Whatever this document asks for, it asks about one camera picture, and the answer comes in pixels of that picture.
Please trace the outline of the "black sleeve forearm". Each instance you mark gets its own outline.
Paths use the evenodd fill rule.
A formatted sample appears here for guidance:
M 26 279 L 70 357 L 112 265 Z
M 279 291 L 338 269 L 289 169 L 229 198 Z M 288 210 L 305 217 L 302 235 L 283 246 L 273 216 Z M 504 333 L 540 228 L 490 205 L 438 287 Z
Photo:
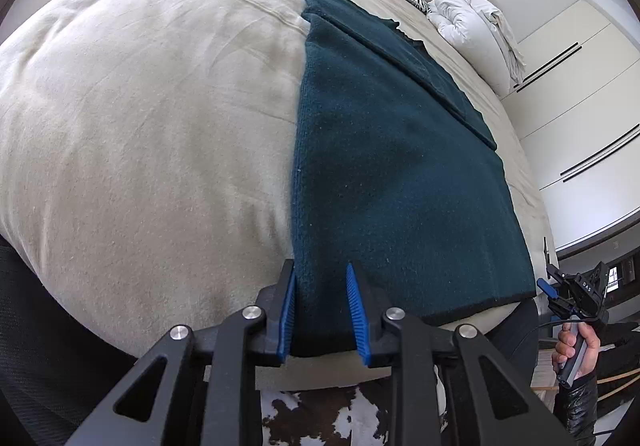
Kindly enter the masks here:
M 553 414 L 579 446 L 596 444 L 598 387 L 594 372 L 574 381 L 570 388 L 560 386 L 555 395 Z

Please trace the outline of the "person right hand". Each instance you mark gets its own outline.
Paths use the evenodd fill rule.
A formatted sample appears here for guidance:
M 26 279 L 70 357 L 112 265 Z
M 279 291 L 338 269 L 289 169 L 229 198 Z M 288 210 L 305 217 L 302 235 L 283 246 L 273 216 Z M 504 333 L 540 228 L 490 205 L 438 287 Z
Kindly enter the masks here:
M 558 334 L 558 342 L 556 342 L 552 353 L 552 365 L 555 372 L 559 372 L 566 362 L 577 354 L 577 333 L 582 336 L 587 348 L 575 374 L 575 381 L 589 376 L 596 368 L 601 345 L 597 333 L 589 324 L 578 323 L 577 329 L 573 329 L 571 323 L 563 324 L 562 330 Z

